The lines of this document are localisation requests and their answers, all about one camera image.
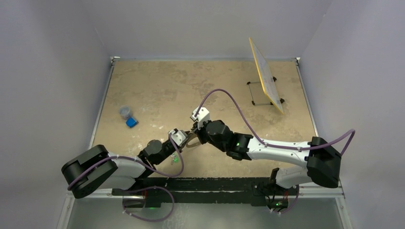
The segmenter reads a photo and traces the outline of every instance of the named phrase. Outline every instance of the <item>easel stand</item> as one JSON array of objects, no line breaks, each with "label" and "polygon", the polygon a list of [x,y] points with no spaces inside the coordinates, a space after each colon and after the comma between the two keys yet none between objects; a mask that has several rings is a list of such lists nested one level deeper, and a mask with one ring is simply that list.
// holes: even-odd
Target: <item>easel stand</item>
[{"label": "easel stand", "polygon": [[[257,81],[257,82],[250,82],[250,81],[249,81],[249,82],[246,83],[247,88],[249,88],[250,98],[252,98],[252,104],[253,104],[254,106],[256,106],[256,105],[257,105],[257,106],[261,106],[261,105],[273,105],[272,102],[269,102],[269,103],[267,103],[267,104],[257,104],[257,103],[255,103],[254,100],[253,100],[252,90],[250,89],[250,84],[251,84],[251,83],[261,83],[261,82],[260,82],[260,81]],[[281,102],[281,103],[284,103],[284,101],[285,101],[284,99],[280,98],[280,102]]]}]

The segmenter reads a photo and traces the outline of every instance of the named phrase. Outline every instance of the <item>purple cable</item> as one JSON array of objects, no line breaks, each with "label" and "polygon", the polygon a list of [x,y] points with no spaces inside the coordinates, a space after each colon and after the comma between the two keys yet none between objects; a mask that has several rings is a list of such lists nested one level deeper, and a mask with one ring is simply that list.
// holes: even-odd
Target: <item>purple cable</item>
[{"label": "purple cable", "polygon": [[212,93],[217,92],[217,91],[224,92],[225,94],[227,94],[227,95],[231,98],[232,102],[235,104],[236,108],[238,109],[239,114],[241,115],[243,121],[246,123],[247,127],[249,127],[249,129],[250,129],[250,131],[252,132],[252,134],[256,137],[256,139],[257,139],[260,143],[262,143],[262,144],[264,144],[264,145],[266,145],[266,146],[269,146],[269,147],[280,148],[280,149],[293,149],[293,150],[298,150],[298,151],[322,149],[322,148],[326,148],[326,147],[328,147],[328,146],[334,145],[334,144],[340,142],[341,140],[343,140],[343,139],[344,139],[345,137],[347,137],[348,135],[350,135],[349,139],[348,139],[347,142],[346,142],[346,145],[343,147],[343,150],[341,151],[341,155],[343,155],[344,152],[346,151],[347,147],[349,146],[350,142],[352,141],[352,139],[353,139],[353,137],[354,137],[354,134],[356,133],[356,131],[355,131],[354,129],[351,129],[351,130],[349,130],[348,132],[346,132],[345,134],[343,134],[342,136],[340,136],[339,138],[337,138],[337,139],[335,139],[335,140],[333,140],[333,141],[331,141],[331,142],[329,142],[329,143],[320,145],[320,146],[312,146],[312,147],[293,147],[293,146],[278,146],[278,145],[268,144],[268,143],[265,143],[265,142],[256,134],[256,132],[253,130],[253,128],[252,128],[252,127],[250,126],[250,124],[247,122],[247,120],[246,120],[245,116],[243,115],[243,113],[242,113],[240,107],[238,106],[238,103],[235,101],[235,99],[232,97],[232,95],[229,94],[229,92],[227,92],[227,91],[224,90],[224,89],[218,88],[218,89],[214,89],[214,90],[210,91],[210,92],[204,97],[204,99],[202,100],[202,102],[201,102],[200,106],[198,107],[197,112],[195,113],[194,117],[197,117],[198,112],[200,111],[201,107],[202,107],[203,104],[205,103],[205,100],[207,100],[207,98],[208,98]]},{"label": "purple cable", "polygon": [[171,198],[171,201],[172,201],[171,209],[170,209],[170,212],[166,216],[164,216],[164,217],[162,217],[160,219],[146,219],[146,218],[134,215],[134,214],[130,213],[125,208],[125,205],[124,205],[124,200],[125,199],[122,199],[122,208],[124,209],[124,212],[127,213],[129,216],[135,217],[137,219],[140,219],[140,220],[143,220],[143,221],[146,221],[146,222],[161,222],[161,221],[164,221],[165,219],[167,219],[172,214],[172,212],[174,210],[174,197],[167,189],[165,189],[163,187],[159,187],[159,186],[152,186],[152,187],[146,187],[146,188],[142,188],[142,189],[138,189],[138,190],[134,190],[134,191],[129,191],[129,193],[137,193],[137,192],[141,192],[141,191],[144,191],[144,190],[155,189],[155,188],[158,188],[158,189],[161,189],[161,190],[167,192],[169,194],[170,198]]},{"label": "purple cable", "polygon": [[287,207],[287,209],[285,209],[284,211],[281,212],[281,214],[284,214],[288,211],[290,211],[292,209],[292,207],[295,205],[295,203],[298,200],[298,195],[299,195],[299,185],[297,185],[297,195],[295,196],[294,201],[292,202],[292,204],[290,206]]}]

